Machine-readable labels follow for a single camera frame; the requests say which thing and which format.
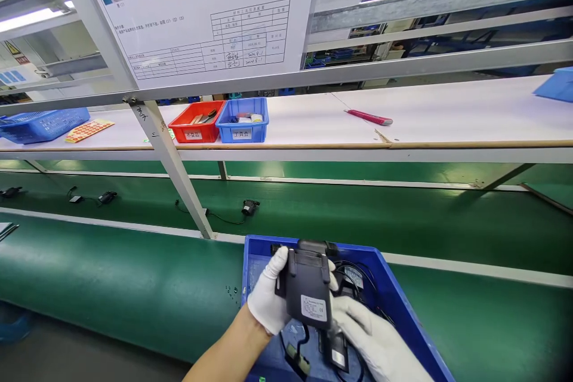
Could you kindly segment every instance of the red plastic bin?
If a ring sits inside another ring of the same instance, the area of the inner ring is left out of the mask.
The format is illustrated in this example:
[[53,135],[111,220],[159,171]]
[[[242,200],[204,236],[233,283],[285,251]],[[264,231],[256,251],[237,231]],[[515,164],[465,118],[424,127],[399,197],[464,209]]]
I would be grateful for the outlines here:
[[[221,115],[224,104],[225,100],[192,103],[169,124],[169,128],[173,130],[179,143],[213,143],[219,137],[215,122]],[[213,109],[217,109],[217,114],[209,124],[190,124],[195,116],[207,115]]]

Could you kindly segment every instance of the pink utility knife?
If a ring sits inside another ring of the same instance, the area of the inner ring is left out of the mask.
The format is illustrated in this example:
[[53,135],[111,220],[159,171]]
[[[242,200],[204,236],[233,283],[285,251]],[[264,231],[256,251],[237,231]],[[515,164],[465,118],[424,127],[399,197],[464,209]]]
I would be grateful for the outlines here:
[[392,121],[390,118],[384,118],[383,116],[371,115],[370,113],[361,112],[360,110],[345,110],[346,113],[357,116],[358,118],[366,119],[367,121],[373,122],[378,125],[390,125]]

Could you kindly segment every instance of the white workbench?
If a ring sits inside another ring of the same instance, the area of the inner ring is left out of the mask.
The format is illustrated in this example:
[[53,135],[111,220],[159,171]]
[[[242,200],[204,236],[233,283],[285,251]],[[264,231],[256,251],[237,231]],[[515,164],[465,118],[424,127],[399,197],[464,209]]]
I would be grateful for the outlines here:
[[[264,143],[175,144],[184,160],[573,162],[573,104],[532,95],[546,78],[268,98]],[[166,124],[186,106],[161,107]],[[75,144],[1,139],[0,159],[156,159],[130,109],[92,118],[116,124]]]

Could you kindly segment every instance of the printed instruction sheet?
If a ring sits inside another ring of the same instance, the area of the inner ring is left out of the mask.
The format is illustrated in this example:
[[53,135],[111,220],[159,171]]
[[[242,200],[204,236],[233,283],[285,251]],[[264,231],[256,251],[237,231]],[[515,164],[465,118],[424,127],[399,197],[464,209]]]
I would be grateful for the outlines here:
[[300,69],[311,0],[98,0],[141,89]]

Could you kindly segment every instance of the warning sign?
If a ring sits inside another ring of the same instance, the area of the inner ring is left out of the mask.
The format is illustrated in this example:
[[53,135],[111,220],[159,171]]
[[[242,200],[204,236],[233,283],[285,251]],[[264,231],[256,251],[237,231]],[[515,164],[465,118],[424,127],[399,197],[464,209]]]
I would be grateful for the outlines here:
[[30,62],[30,60],[26,58],[22,51],[16,48],[16,45],[14,45],[12,42],[5,41],[4,45],[6,45],[6,49],[14,57],[18,64],[28,64]]

